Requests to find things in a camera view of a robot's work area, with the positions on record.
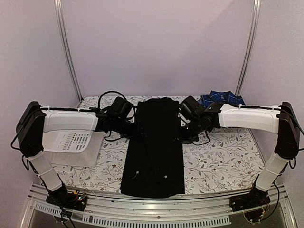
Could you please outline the black long sleeve shirt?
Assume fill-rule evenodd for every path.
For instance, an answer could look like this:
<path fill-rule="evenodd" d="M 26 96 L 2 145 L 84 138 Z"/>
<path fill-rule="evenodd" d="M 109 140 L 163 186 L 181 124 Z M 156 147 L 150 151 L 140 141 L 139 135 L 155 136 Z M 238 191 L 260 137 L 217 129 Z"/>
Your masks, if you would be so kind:
<path fill-rule="evenodd" d="M 178 101 L 168 97 L 138 103 L 135 123 L 143 134 L 129 140 L 120 186 L 122 194 L 167 198 L 185 193 L 178 106 Z"/>

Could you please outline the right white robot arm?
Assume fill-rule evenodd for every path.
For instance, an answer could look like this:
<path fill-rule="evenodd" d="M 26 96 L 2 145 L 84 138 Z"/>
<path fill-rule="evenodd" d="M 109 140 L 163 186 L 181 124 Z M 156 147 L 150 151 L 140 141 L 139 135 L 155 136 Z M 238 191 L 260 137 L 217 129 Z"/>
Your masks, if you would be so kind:
<path fill-rule="evenodd" d="M 301 127 L 289 103 L 244 106 L 214 103 L 201 107 L 192 97 L 179 104 L 184 123 L 179 140 L 186 150 L 186 191 L 250 189 L 249 207 L 264 195 L 299 153 Z M 267 161 L 254 143 L 251 130 L 276 135 Z"/>

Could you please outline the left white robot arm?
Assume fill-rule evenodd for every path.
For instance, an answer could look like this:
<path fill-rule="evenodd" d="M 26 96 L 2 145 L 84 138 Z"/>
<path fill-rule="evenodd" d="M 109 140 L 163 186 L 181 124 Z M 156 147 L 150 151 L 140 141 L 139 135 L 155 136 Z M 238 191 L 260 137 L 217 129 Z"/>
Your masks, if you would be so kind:
<path fill-rule="evenodd" d="M 71 197 L 53 165 L 72 167 L 95 166 L 104 133 L 117 132 L 122 138 L 141 135 L 138 123 L 130 112 L 135 106 L 118 94 L 110 106 L 89 109 L 41 106 L 30 102 L 16 126 L 11 148 L 22 153 L 29 165 L 52 193 L 60 206 L 67 206 Z"/>

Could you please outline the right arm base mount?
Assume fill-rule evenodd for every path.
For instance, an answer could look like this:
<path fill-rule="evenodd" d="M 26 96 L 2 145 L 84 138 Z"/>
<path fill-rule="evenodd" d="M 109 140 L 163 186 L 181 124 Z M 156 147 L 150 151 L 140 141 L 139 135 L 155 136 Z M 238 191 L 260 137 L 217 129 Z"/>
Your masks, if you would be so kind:
<path fill-rule="evenodd" d="M 229 198 L 229 206 L 233 212 L 251 209 L 270 203 L 267 191 L 261 191 L 253 187 L 249 193 Z"/>

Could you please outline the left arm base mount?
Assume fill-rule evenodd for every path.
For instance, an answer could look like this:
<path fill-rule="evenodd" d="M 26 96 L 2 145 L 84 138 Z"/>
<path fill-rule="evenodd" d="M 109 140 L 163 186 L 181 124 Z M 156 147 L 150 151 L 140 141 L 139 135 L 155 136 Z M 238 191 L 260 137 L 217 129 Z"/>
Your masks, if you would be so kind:
<path fill-rule="evenodd" d="M 87 195 L 85 193 L 80 193 L 78 190 L 69 192 L 58 189 L 56 191 L 51 191 L 48 194 L 46 202 L 63 207 L 64 209 L 85 211 Z"/>

